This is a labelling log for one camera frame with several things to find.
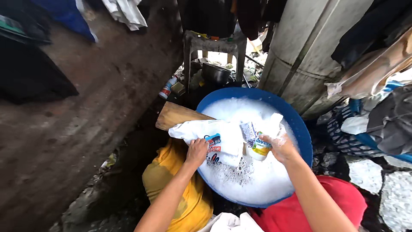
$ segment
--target blue basin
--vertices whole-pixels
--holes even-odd
[[[268,103],[272,105],[274,108],[280,111],[280,113],[284,116],[284,119],[288,122],[289,126],[291,127],[293,134],[296,137],[298,147],[300,150],[300,155],[302,156],[303,160],[309,165],[309,167],[312,167],[312,156],[313,156],[313,151],[312,151],[312,143],[311,143],[311,138],[309,135],[309,131],[306,128],[305,123],[303,122],[302,118],[299,116],[299,114],[293,109],[293,107],[290,106],[285,100],[282,98],[260,90],[260,89],[255,89],[255,88],[223,88],[216,90],[209,95],[207,95],[197,106],[196,111],[197,112],[202,112],[208,105],[221,100],[221,99],[227,99],[227,98],[242,98],[246,97],[249,99],[255,99],[259,100],[261,99],[263,102]],[[202,178],[205,180],[205,182],[211,186],[208,181],[204,178],[204,175],[201,173],[201,171],[198,169],[199,174],[202,176]],[[219,191],[217,191],[215,188],[211,187],[213,191],[224,197],[225,199],[232,201],[225,196],[223,196]],[[272,204],[278,203],[279,201],[283,200],[277,200],[275,202],[272,202],[267,205],[253,205],[253,204],[248,204],[244,202],[235,202],[241,205],[245,206],[250,206],[250,207],[256,207],[256,208],[267,208]]]

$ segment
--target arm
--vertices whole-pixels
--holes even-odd
[[[209,143],[205,139],[190,142],[186,161],[153,204],[149,206],[134,232],[164,232],[167,230],[190,178],[206,159],[208,148]]]
[[[260,139],[272,144],[275,158],[286,167],[303,213],[314,232],[358,231],[319,183],[287,135],[284,144],[267,135],[261,135]]]

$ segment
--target concrete pillar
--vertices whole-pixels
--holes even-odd
[[[303,118],[323,113],[339,100],[326,99],[324,83],[339,80],[341,70],[330,56],[372,2],[288,0],[258,87],[285,99]]]

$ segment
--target bottle with red label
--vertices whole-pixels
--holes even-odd
[[[159,92],[159,96],[160,97],[162,97],[162,98],[164,98],[164,99],[167,99],[168,97],[169,97],[169,94],[170,94],[170,87],[172,87],[172,85],[174,85],[174,84],[176,84],[176,81],[177,81],[178,79],[177,79],[177,77],[172,77],[172,78],[170,78],[167,82],[166,82],[166,84],[164,85],[164,87],[163,87],[163,89]]]

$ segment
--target plastic stool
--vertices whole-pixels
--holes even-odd
[[[190,61],[191,54],[194,51],[212,51],[212,52],[224,52],[234,55],[237,60],[236,64],[236,86],[242,85],[243,79],[243,68],[245,66],[245,55],[246,55],[246,44],[247,38],[240,31],[239,26],[236,25],[235,31],[233,33],[233,40],[212,40],[207,39],[202,36],[197,35],[192,31],[185,31],[183,37],[183,47],[184,47],[184,75],[185,75],[185,88],[189,91],[190,82]]]

